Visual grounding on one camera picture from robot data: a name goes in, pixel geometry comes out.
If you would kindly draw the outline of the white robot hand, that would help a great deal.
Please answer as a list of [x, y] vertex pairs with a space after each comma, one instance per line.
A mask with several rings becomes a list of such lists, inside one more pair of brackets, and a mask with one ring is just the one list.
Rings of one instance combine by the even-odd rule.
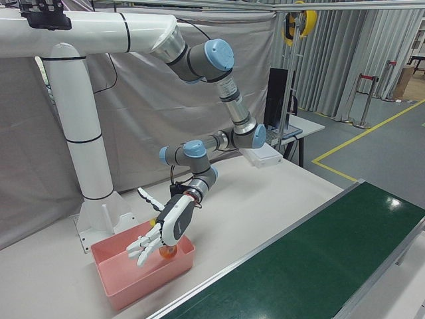
[[162, 246], [174, 246], [189, 226], [195, 199], [191, 195], [176, 194], [162, 205], [143, 188], [137, 189], [139, 195], [154, 208], [160, 209], [155, 225], [144, 236], [129, 244], [126, 248], [130, 259], [137, 259], [137, 266], [142, 267], [148, 256]]

